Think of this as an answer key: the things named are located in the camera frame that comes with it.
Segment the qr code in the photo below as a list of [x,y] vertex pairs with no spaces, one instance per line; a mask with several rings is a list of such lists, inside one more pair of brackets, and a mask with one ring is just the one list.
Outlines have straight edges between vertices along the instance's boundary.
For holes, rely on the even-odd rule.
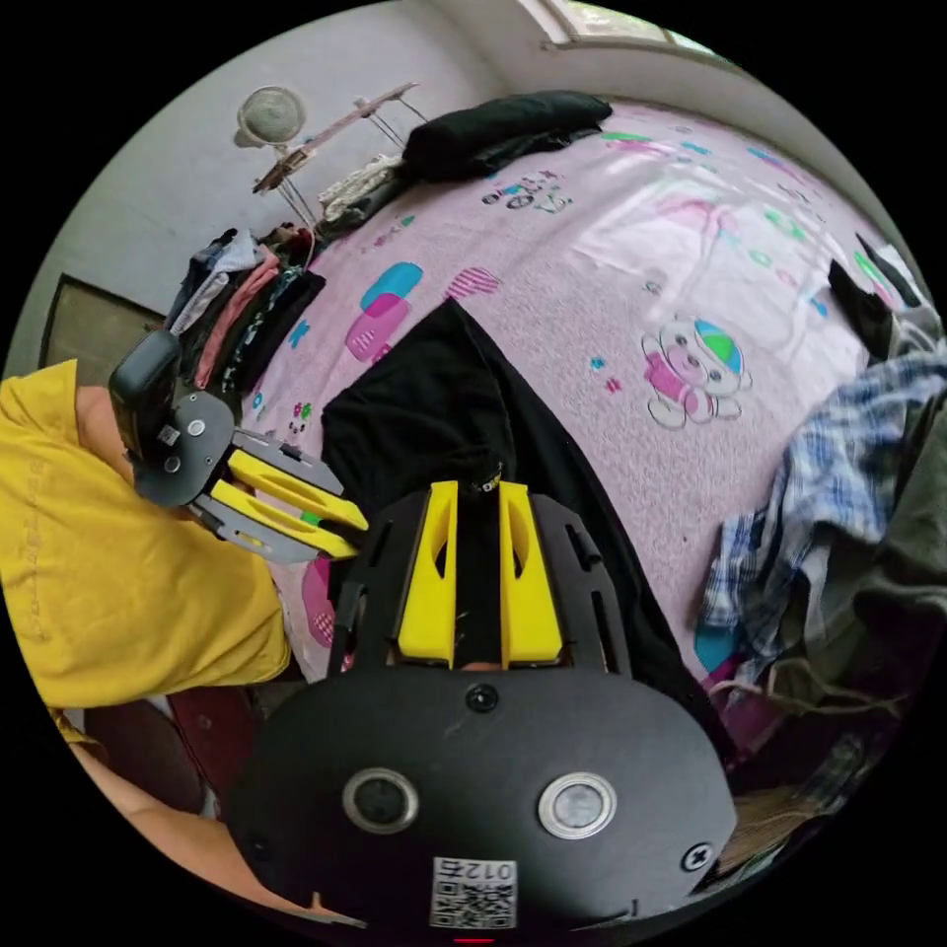
[[431,926],[504,930],[516,926],[516,862],[434,859]]

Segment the bed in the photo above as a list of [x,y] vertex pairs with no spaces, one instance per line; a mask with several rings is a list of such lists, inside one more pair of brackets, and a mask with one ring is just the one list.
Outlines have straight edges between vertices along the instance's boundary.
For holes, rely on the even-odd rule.
[[[832,258],[889,297],[876,229],[762,142],[616,103],[601,134],[461,185],[416,186],[311,265],[326,289],[244,403],[318,454],[324,406],[454,296],[556,413],[609,491],[685,662],[710,688],[732,640],[696,626],[720,523],[767,496],[791,434],[867,352]],[[274,567],[308,680],[331,639],[328,567]],[[757,749],[778,714],[724,711]]]

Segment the bolt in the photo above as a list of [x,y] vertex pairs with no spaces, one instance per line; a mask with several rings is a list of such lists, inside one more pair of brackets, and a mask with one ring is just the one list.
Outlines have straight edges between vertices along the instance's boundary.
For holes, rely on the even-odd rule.
[[684,857],[681,859],[681,867],[685,871],[699,871],[701,868],[706,868],[713,859],[713,846],[706,841],[702,841],[700,844],[693,845],[685,853]]
[[489,684],[477,684],[467,691],[467,706],[474,713],[489,713],[499,702],[500,695]]

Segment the red cloth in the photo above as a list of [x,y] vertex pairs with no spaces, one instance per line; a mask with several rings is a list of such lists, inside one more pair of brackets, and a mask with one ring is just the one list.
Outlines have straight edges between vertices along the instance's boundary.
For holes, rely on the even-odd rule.
[[198,388],[204,389],[207,387],[211,373],[214,370],[214,363],[217,361],[217,356],[220,354],[220,349],[227,338],[230,327],[240,318],[243,310],[250,304],[250,300],[279,274],[279,260],[276,258],[276,254],[263,245],[260,245],[259,249],[263,253],[263,262],[244,280],[237,292],[230,298],[204,343],[203,351],[200,353],[200,361],[197,363],[197,371],[194,373],[194,384]]

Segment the drying rack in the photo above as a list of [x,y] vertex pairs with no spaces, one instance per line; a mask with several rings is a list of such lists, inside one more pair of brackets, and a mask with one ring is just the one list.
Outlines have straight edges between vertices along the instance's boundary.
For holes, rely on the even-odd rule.
[[314,135],[299,148],[294,149],[289,154],[284,155],[273,165],[269,171],[254,184],[254,194],[264,194],[276,191],[289,205],[293,213],[303,222],[303,226],[315,232],[318,218],[313,213],[312,208],[306,201],[306,198],[300,193],[299,188],[290,181],[290,178],[296,174],[310,159],[312,159],[317,150],[326,144],[331,138],[334,138],[340,131],[354,125],[357,121],[367,118],[378,128],[390,141],[394,142],[401,150],[404,149],[405,142],[400,135],[378,114],[379,109],[386,103],[399,103],[406,109],[413,112],[422,122],[427,118],[421,114],[410,102],[404,99],[404,96],[412,89],[416,89],[418,83],[407,82],[396,89],[391,89],[383,96],[372,99],[371,102],[365,99],[356,99],[355,108],[348,115],[340,118],[328,128],[325,128],[318,135]]

